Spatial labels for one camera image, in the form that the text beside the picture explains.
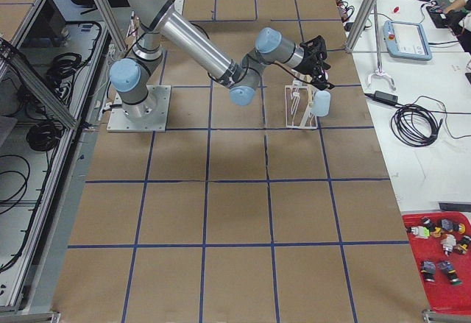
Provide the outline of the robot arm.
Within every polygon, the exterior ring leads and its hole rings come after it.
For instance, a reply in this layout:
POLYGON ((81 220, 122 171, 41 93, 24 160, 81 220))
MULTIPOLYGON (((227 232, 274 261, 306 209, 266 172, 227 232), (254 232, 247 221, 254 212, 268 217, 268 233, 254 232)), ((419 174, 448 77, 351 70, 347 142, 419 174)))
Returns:
POLYGON ((332 89, 327 80, 329 65, 322 36, 295 43, 271 27, 263 28, 255 46, 240 63, 230 59, 174 8, 174 0, 127 0, 140 19, 147 35, 163 35, 192 57, 220 85, 229 90, 233 103, 248 105, 261 83, 264 69, 271 64, 284 64, 311 78, 319 90, 332 89))

